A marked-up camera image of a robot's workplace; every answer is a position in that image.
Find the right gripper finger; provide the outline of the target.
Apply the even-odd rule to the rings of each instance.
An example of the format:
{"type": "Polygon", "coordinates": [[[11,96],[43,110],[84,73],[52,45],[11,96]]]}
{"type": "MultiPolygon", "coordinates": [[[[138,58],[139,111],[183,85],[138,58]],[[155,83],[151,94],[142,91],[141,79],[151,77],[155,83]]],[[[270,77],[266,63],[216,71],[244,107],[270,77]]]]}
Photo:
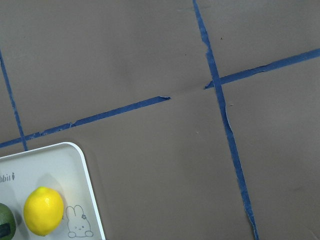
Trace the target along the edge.
{"type": "Polygon", "coordinates": [[[11,226],[9,223],[0,225],[0,237],[7,237],[11,234],[11,226]]]}

